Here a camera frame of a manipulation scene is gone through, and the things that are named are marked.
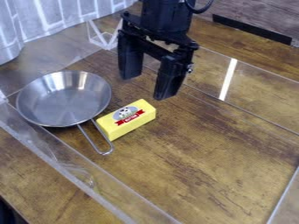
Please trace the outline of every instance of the frying pan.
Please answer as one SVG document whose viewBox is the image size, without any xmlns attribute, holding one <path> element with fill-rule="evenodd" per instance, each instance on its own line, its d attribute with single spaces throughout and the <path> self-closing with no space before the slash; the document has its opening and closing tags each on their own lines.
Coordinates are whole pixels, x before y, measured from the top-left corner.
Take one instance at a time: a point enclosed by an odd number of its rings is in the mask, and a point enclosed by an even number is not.
<svg viewBox="0 0 299 224">
<path fill-rule="evenodd" d="M 93 73 L 61 71 L 45 74 L 20 91 L 16 108 L 22 118 L 45 127 L 77 125 L 84 137 L 100 155 L 108 155 L 115 147 L 92 119 L 108 106 L 111 86 Z M 92 142 L 80 123 L 91 120 L 105 138 L 109 149 L 101 151 Z"/>
</svg>

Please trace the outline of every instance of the butter box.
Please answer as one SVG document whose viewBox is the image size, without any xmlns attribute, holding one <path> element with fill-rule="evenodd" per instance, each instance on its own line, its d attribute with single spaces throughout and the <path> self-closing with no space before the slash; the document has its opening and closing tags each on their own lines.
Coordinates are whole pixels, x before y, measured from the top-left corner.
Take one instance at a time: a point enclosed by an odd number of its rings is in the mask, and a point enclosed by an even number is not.
<svg viewBox="0 0 299 224">
<path fill-rule="evenodd" d="M 116 140 L 127 132 L 135 130 L 155 119 L 155 107 L 144 100 L 139 100 L 104 115 L 97 119 L 109 141 Z"/>
</svg>

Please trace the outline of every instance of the stainless steel pan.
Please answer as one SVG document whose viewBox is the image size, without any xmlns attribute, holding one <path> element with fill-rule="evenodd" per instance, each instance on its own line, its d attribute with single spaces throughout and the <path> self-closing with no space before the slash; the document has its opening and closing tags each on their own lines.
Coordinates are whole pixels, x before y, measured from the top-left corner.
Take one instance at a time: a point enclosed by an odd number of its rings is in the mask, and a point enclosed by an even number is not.
<svg viewBox="0 0 299 224">
<path fill-rule="evenodd" d="M 96 152 L 107 155 L 115 148 L 92 118 L 105 109 L 109 99 L 111 87 L 101 77 L 81 71 L 63 71 L 44 75 L 22 88 L 16 108 L 26 121 L 41 126 L 77 125 Z M 108 151 L 97 148 L 80 127 L 87 120 L 93 122 L 105 138 Z"/>
</svg>

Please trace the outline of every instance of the pan handle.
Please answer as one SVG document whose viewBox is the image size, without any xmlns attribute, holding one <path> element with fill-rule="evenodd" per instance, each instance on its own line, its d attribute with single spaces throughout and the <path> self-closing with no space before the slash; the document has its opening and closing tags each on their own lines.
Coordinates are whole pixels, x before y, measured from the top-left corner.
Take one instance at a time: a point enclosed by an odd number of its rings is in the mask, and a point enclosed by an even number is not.
<svg viewBox="0 0 299 224">
<path fill-rule="evenodd" d="M 107 155 L 115 150 L 115 146 L 113 146 L 113 144 L 111 143 L 111 141 L 108 140 L 108 137 L 107 137 L 104 131 L 101 130 L 101 128 L 99 127 L 97 123 L 95 122 L 95 120 L 91 119 L 91 121 L 93 122 L 93 125 L 96 126 L 97 131 L 100 132 L 101 136 L 103 136 L 103 137 L 105 138 L 105 140 L 107 140 L 107 143 L 108 143 L 108 145 L 109 145 L 109 149 L 108 149 L 108 151 L 101 151 L 101 150 L 99 149 L 99 147 L 97 147 L 97 146 L 95 145 L 95 143 L 92 142 L 88 133 L 85 132 L 85 130 L 84 130 L 84 129 L 80 127 L 80 125 L 77 124 L 79 130 L 80 130 L 81 134 L 84 135 L 84 137 L 88 139 L 88 142 L 89 142 L 92 148 L 95 149 L 95 151 L 97 152 L 97 154 L 101 155 L 101 156 L 107 156 Z"/>
</svg>

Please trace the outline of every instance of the table surface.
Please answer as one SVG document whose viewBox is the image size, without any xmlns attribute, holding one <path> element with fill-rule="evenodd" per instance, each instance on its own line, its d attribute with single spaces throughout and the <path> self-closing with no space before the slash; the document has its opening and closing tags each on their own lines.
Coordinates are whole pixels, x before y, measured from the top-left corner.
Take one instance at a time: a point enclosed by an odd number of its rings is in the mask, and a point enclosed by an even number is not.
<svg viewBox="0 0 299 224">
<path fill-rule="evenodd" d="M 215 52 L 299 81 L 292 47 L 199 18 L 189 35 Z M 17 63 L 0 72 L 17 69 Z M 123 82 L 112 52 L 96 52 L 68 69 L 100 74 L 109 82 L 113 98 L 105 113 L 144 98 L 157 118 L 115 141 L 111 157 L 93 152 L 76 128 L 50 132 L 179 221 L 265 223 L 297 166 L 297 135 L 189 87 L 155 101 L 155 74 L 145 69 Z M 0 195 L 30 223 L 119 222 L 2 130 L 0 151 Z"/>
</svg>

